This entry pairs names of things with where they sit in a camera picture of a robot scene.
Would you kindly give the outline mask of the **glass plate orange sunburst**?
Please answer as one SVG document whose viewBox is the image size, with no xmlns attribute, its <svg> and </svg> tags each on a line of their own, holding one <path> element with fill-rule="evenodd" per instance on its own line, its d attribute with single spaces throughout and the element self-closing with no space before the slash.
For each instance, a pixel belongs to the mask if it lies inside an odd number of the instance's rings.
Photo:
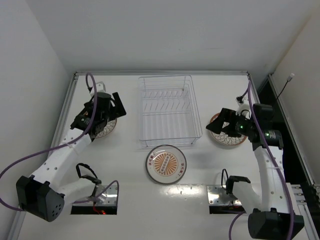
<svg viewBox="0 0 320 240">
<path fill-rule="evenodd" d="M 145 160 L 148 177 L 160 185 L 178 183 L 186 173 L 187 159 L 176 146 L 162 144 L 154 147 Z"/>
</svg>

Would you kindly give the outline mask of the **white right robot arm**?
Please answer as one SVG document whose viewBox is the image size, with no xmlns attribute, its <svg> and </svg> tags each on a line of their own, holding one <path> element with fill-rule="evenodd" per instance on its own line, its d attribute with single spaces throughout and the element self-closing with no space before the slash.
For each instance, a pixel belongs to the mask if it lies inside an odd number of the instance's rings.
<svg viewBox="0 0 320 240">
<path fill-rule="evenodd" d="M 273 108 L 253 105 L 251 118 L 235 110 L 222 108 L 217 118 L 206 126 L 215 134 L 229 137 L 246 136 L 252 144 L 261 183 L 258 195 L 251 181 L 231 175 L 226 180 L 225 194 L 237 198 L 248 214 L 251 238 L 261 240 L 291 240 L 305 226 L 302 215 L 295 214 L 283 170 L 283 138 L 272 129 Z"/>
</svg>

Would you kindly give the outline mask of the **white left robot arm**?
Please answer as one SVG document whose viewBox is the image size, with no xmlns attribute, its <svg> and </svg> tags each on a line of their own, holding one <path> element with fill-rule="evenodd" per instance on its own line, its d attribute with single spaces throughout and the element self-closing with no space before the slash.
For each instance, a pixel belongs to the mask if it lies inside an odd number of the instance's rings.
<svg viewBox="0 0 320 240">
<path fill-rule="evenodd" d="M 125 115 L 125 108 L 117 92 L 99 92 L 86 102 L 60 148 L 54 150 L 29 177 L 21 176 L 16 182 L 19 206 L 30 214 L 52 222 L 65 206 L 94 201 L 98 197 L 97 189 L 102 184 L 100 179 L 82 175 L 75 182 L 61 185 L 62 179 L 107 123 Z"/>
</svg>

